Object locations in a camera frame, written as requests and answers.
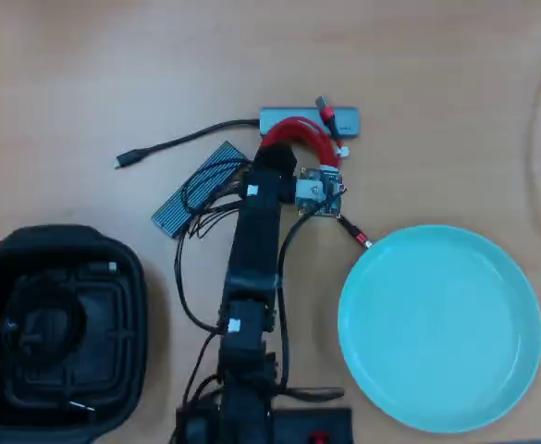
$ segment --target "black cable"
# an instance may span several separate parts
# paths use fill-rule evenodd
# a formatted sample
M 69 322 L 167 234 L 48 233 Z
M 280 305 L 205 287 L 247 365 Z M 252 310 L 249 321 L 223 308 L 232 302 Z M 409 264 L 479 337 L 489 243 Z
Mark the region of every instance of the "black cable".
M 259 118 L 240 118 L 237 120 L 228 120 L 226 122 L 217 123 L 210 127 L 200 129 L 196 132 L 193 132 L 192 134 L 188 134 L 187 136 L 174 139 L 173 141 L 159 143 L 157 145 L 150 146 L 148 148 L 138 148 L 135 150 L 127 151 L 116 158 L 116 169 L 129 167 L 133 164 L 140 162 L 142 159 L 144 159 L 148 155 L 155 154 L 169 148 L 173 148 L 174 146 L 181 145 L 182 143 L 191 142 L 195 139 L 201 138 L 202 136 L 211 134 L 219 130 L 226 130 L 228 128 L 233 128 L 233 127 L 259 128 L 260 119 Z
M 209 231 L 215 227 L 216 224 L 218 224 L 225 217 L 238 213 L 238 211 L 239 211 L 239 208 L 235 208 L 233 210 L 228 210 L 225 213 L 218 213 L 216 215 L 206 218 L 202 222 L 202 224 L 197 227 L 196 235 L 198 239 L 204 239 L 204 236 L 206 236 L 209 233 Z M 203 233 L 201 233 L 200 230 L 203 228 L 206 228 L 206 230 Z
M 207 376 L 205 379 L 203 379 L 203 382 L 201 382 L 196 390 L 194 391 L 194 395 L 192 396 L 192 399 L 190 400 L 191 404 L 195 404 L 198 401 L 206 401 L 208 399 L 213 398 L 214 396 L 218 395 L 222 391 L 222 387 L 215 388 L 212 391 L 209 391 L 206 393 L 206 395 L 203 396 L 204 389 L 213 381 L 218 380 L 218 375 L 210 375 Z
M 212 332 L 211 334 L 209 334 L 204 340 L 203 346 L 200 348 L 200 353 L 198 353 L 198 359 L 196 360 L 196 365 L 194 366 L 192 370 L 192 374 L 190 375 L 190 379 L 188 380 L 188 385 L 186 386 L 186 389 L 184 390 L 184 396 L 182 398 L 182 406 L 184 407 L 188 405 L 188 397 L 190 396 L 190 389 L 192 388 L 192 384 L 194 383 L 194 378 L 196 377 L 198 368 L 200 367 L 200 364 L 203 361 L 204 352 L 206 352 L 206 347 L 208 347 L 208 344 L 211 343 L 211 340 L 213 340 L 215 336 L 216 336 L 216 332 Z
M 246 165 L 249 165 L 250 163 L 251 163 L 251 161 L 249 161 L 247 159 L 234 158 L 234 159 L 220 160 L 218 162 L 214 162 L 213 164 L 201 167 L 198 171 L 196 171 L 194 174 L 192 174 L 188 178 L 188 180 L 186 180 L 186 182 L 182 185 L 182 188 L 180 190 L 180 192 L 181 192 L 180 197 L 181 197 L 181 202 L 184 205 L 184 209 L 188 213 L 191 213 L 193 215 L 205 215 L 205 214 L 209 214 L 209 213 L 220 213 L 220 212 L 235 208 L 236 203 L 225 203 L 224 205 L 218 205 L 218 206 L 210 206 L 210 205 L 208 205 L 208 206 L 205 206 L 205 207 L 192 207 L 189 204 L 189 199 L 190 199 L 190 196 L 194 192 L 196 192 L 204 183 L 206 183 L 207 181 L 213 179 L 215 176 L 220 175 L 220 174 L 222 174 L 224 172 L 227 172 L 227 171 L 232 171 L 234 169 L 233 166 L 235 166 L 236 164 L 239 167 L 245 167 Z M 217 168 L 217 167 L 220 167 L 222 165 L 232 165 L 232 167 L 222 168 L 222 169 L 218 169 L 218 170 L 215 170 L 215 171 L 209 171 L 209 170 L 211 170 L 213 168 Z M 195 180 L 196 178 L 198 178 L 202 174 L 204 174 L 204 177 L 202 179 L 200 179 L 198 182 L 196 182 L 196 184 L 191 186 L 192 181 Z
M 176 275 L 176 285 L 178 286 L 179 301 L 182 308 L 184 309 L 184 312 L 186 313 L 186 316 L 190 319 L 190 321 L 194 323 L 194 325 L 208 331 L 209 333 L 216 334 L 218 332 L 218 328 L 209 326 L 208 324 L 205 324 L 203 321 L 198 319 L 190 310 L 190 307 L 186 302 L 186 297 L 184 295 L 184 284 L 181 276 L 181 254 L 184 249 L 184 241 L 186 240 L 187 233 L 188 230 L 185 228 L 178 236 L 178 247 L 176 249 L 176 259 L 174 260 L 174 273 Z
M 289 383 L 289 329 L 287 327 L 287 309 L 285 307 L 285 295 L 282 287 L 282 280 L 284 277 L 285 257 L 287 255 L 287 249 L 290 243 L 294 239 L 297 231 L 302 225 L 312 218 L 323 206 L 329 205 L 339 196 L 346 192 L 346 188 L 336 194 L 332 194 L 324 199 L 322 202 L 317 203 L 313 209 L 305 213 L 297 220 L 290 228 L 287 237 L 282 242 L 280 247 L 280 253 L 278 254 L 278 289 L 277 289 L 277 301 L 278 301 L 278 317 L 280 319 L 280 337 L 282 344 L 282 374 L 280 376 L 280 384 L 278 385 L 279 391 L 287 390 L 287 384 Z
M 192 208 L 192 207 L 188 206 L 188 199 L 189 199 L 190 195 L 188 194 L 187 189 L 189 188 L 191 182 L 195 178 L 198 178 L 198 176 L 200 174 L 202 174 L 204 171 L 208 171 L 211 168 L 219 167 L 221 165 L 226 165 L 226 164 L 230 164 L 230 163 L 233 163 L 233 164 L 239 163 L 239 164 L 242 164 L 242 165 L 245 166 L 245 165 L 248 165 L 250 163 L 250 161 L 247 160 L 247 159 L 225 159 L 225 160 L 222 160 L 222 161 L 219 161 L 219 162 L 214 162 L 211 165 L 204 166 L 203 168 L 200 168 L 198 171 L 196 171 L 196 173 L 194 173 L 192 176 L 190 176 L 190 178 L 184 183 L 184 185 L 182 186 L 182 189 L 181 189 L 181 198 L 182 198 L 181 200 L 182 200 L 182 203 L 183 203 L 184 208 L 186 209 L 186 211 L 191 211 L 191 212 L 194 212 L 195 214 L 197 214 L 198 216 L 202 216 L 202 215 L 211 214 L 211 213 L 223 214 L 225 212 L 230 212 L 232 210 L 238 210 L 240 208 L 240 205 L 241 205 L 240 201 L 231 202 L 231 203 L 225 203 L 225 204 L 218 205 L 218 206 L 211 206 L 211 204 L 214 203 L 214 202 L 212 202 L 210 204 L 206 204 L 205 206 L 202 206 L 202 207 L 199 207 L 199 208 Z M 215 175 L 222 174 L 223 172 L 224 171 L 222 169 L 217 170 L 217 171 L 213 171 L 211 174 L 209 174 L 209 175 L 207 175 L 205 177 L 205 180 L 207 180 L 207 179 L 210 180 Z M 205 182 L 205 180 L 201 180 L 195 186 L 191 187 L 191 192 L 193 192 L 194 190 L 197 190 L 198 187 L 202 186 L 202 184 Z M 181 303 L 182 308 L 184 309 L 184 312 L 186 313 L 186 316 L 190 319 L 190 321 L 192 321 L 192 323 L 194 323 L 194 325 L 196 325 L 197 327 L 199 327 L 199 328 L 201 328 L 201 329 L 203 329 L 205 331 L 208 331 L 209 333 L 213 333 L 213 332 L 216 333 L 216 332 L 218 332 L 218 327 L 210 326 L 210 325 L 204 323 L 203 321 L 201 321 L 200 319 L 198 319 L 194 315 L 194 313 L 190 310 L 190 307 L 188 306 L 188 303 L 186 301 L 186 297 L 185 297 L 185 294 L 184 294 L 184 285 L 183 285 L 183 279 L 182 279 L 182 273 L 181 273 L 181 258 L 182 258 L 182 253 L 183 253 L 183 249 L 184 249 L 184 242 L 186 240 L 186 236 L 190 236 L 190 233 L 191 233 L 191 228 L 187 227 L 187 228 L 184 228 L 178 235 L 178 247 L 176 249 L 176 258 L 174 260 L 174 274 L 176 276 L 176 284 L 177 284 L 177 287 L 178 287 L 179 301 Z
M 342 398 L 344 389 L 340 387 L 286 388 L 279 394 L 297 401 L 320 403 Z

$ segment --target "red cable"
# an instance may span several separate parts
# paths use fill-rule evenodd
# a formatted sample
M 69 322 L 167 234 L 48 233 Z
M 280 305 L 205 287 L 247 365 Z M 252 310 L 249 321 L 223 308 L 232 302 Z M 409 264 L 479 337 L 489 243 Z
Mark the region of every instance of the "red cable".
M 305 117 L 287 117 L 276 123 L 262 140 L 261 147 L 273 145 L 277 142 L 295 140 L 311 146 L 321 165 L 338 168 L 339 159 L 324 130 L 312 120 Z

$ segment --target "black base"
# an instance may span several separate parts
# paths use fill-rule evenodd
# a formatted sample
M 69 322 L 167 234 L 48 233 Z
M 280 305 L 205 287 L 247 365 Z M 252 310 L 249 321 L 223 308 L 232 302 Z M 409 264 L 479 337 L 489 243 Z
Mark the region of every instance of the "black base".
M 274 444 L 314 444 L 314 436 L 326 437 L 324 442 L 328 444 L 352 444 L 352 411 L 341 408 L 274 412 Z
M 273 411 L 273 444 L 353 444 L 352 411 L 338 409 L 283 409 Z M 208 404 L 177 421 L 187 421 L 179 444 L 214 444 L 219 426 L 218 410 Z

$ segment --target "white label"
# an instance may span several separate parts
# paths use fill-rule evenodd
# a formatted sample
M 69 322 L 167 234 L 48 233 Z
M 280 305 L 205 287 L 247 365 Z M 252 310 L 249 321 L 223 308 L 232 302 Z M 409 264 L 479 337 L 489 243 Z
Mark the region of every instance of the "white label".
M 227 333 L 235 333 L 241 329 L 241 320 L 240 319 L 229 319 L 229 326 L 227 328 Z
M 248 196 L 257 196 L 257 195 L 258 195 L 258 186 L 248 185 Z

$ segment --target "plate rim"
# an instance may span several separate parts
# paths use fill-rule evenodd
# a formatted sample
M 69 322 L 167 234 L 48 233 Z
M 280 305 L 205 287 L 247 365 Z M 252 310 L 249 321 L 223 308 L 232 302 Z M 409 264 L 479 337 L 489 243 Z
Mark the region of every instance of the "plate rim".
M 526 382 L 525 382 L 525 384 L 523 384 L 523 388 L 520 390 L 518 396 L 515 397 L 515 400 L 513 402 L 511 402 L 508 407 L 506 407 L 505 409 L 502 409 L 498 414 L 490 416 L 490 418 L 488 418 L 488 419 L 486 419 L 484 421 L 474 422 L 473 425 L 466 426 L 464 428 L 453 428 L 453 427 L 429 428 L 429 427 L 424 427 L 423 425 L 413 423 L 412 421 L 408 422 L 408 421 L 405 421 L 403 419 L 400 419 L 399 416 L 396 415 L 395 412 L 391 412 L 388 408 L 384 408 L 384 406 L 382 406 L 379 403 L 377 403 L 376 401 L 374 401 L 374 398 L 371 396 L 371 394 L 369 392 L 370 390 L 365 390 L 365 388 L 363 388 L 363 386 L 361 385 L 361 382 L 359 382 L 359 378 L 357 377 L 358 370 L 355 368 L 355 365 L 350 363 L 351 362 L 351 357 L 350 357 L 351 345 L 350 344 L 345 344 L 344 343 L 345 341 L 342 340 L 342 337 L 343 337 L 343 330 L 342 330 L 342 328 L 343 328 L 343 326 L 342 326 L 342 322 L 343 322 L 342 321 L 342 316 L 343 316 L 342 305 L 343 304 L 342 304 L 342 301 L 344 300 L 344 297 L 345 297 L 344 294 L 345 294 L 346 288 L 347 288 L 347 286 L 350 285 L 350 277 L 352 277 L 353 275 L 359 274 L 361 272 L 361 270 L 364 267 L 364 265 L 362 263 L 367 262 L 366 258 L 368 258 L 368 257 L 370 257 L 372 255 L 371 250 L 375 251 L 375 249 L 374 249 L 375 246 L 383 245 L 386 241 L 390 241 L 392 238 L 396 238 L 401 234 L 407 234 L 408 232 L 424 231 L 426 229 L 441 230 L 442 232 L 445 232 L 445 231 L 447 231 L 447 232 L 449 232 L 449 231 L 459 232 L 462 236 L 467 236 L 467 237 L 477 239 L 478 241 L 480 241 L 480 242 L 482 242 L 484 244 L 487 244 L 487 246 L 489 246 L 493 250 L 496 250 L 497 252 L 499 252 L 500 255 L 503 257 L 503 260 L 507 261 L 507 263 L 510 264 L 512 267 L 514 267 L 515 270 L 518 272 L 518 275 L 523 280 L 523 283 L 525 284 L 525 287 L 528 290 L 527 292 L 533 297 L 533 302 L 535 303 L 535 309 L 536 310 L 535 310 L 535 313 L 534 313 L 534 318 L 535 318 L 535 320 L 536 320 L 536 322 L 538 324 L 538 326 L 536 326 L 536 327 L 539 327 L 539 343 L 537 344 L 537 350 L 536 350 L 536 354 L 535 354 L 535 363 L 534 363 L 533 371 L 532 371 L 531 375 L 529 375 L 529 377 L 526 379 Z M 401 229 L 392 231 L 391 233 L 388 233 L 385 237 L 383 237 L 380 240 L 376 241 L 372 247 L 370 247 L 368 250 L 366 250 L 364 252 L 364 254 L 361 257 L 359 257 L 357 262 L 354 264 L 354 266 L 352 267 L 352 269 L 350 270 L 349 274 L 346 277 L 346 281 L 344 283 L 344 286 L 342 287 L 342 291 L 340 293 L 340 299 L 338 301 L 338 342 L 339 342 L 340 351 L 342 353 L 342 356 L 344 358 L 346 366 L 348 367 L 349 372 L 352 375 L 352 379 L 354 379 L 355 384 L 361 390 L 361 392 L 364 394 L 364 396 L 366 396 L 368 398 L 368 400 L 374 406 L 376 406 L 379 410 L 381 410 L 387 416 L 389 416 L 390 418 L 393 418 L 394 420 L 396 420 L 397 422 L 399 422 L 401 424 L 404 424 L 405 426 L 408 426 L 408 427 L 411 427 L 411 428 L 414 428 L 414 429 L 417 429 L 417 430 L 421 430 L 423 432 L 435 433 L 435 434 L 460 434 L 460 433 L 466 433 L 466 432 L 470 432 L 470 431 L 473 431 L 473 430 L 480 429 L 480 428 L 485 427 L 485 426 L 489 426 L 490 424 L 495 423 L 497 420 L 499 420 L 500 418 L 505 416 L 508 412 L 510 412 L 514 408 L 514 406 L 517 403 L 519 403 L 519 401 L 521 401 L 521 399 L 524 397 L 524 395 L 527 393 L 527 391 L 529 391 L 529 388 L 534 383 L 535 377 L 537 376 L 538 371 L 539 371 L 539 366 L 541 364 L 541 306 L 540 306 L 540 303 L 539 303 L 539 299 L 537 298 L 537 295 L 535 293 L 535 289 L 533 288 L 531 282 L 529 281 L 529 279 L 527 278 L 527 276 L 525 275 L 525 273 L 521 269 L 521 267 L 516 263 L 516 261 L 514 259 L 512 259 L 512 257 L 504 249 L 502 249 L 500 246 L 495 244 L 490 239 L 482 236 L 481 234 L 479 234 L 477 232 L 470 231 L 469 229 L 453 227 L 451 225 L 444 225 L 444 224 L 416 225 L 416 226 L 401 228 Z

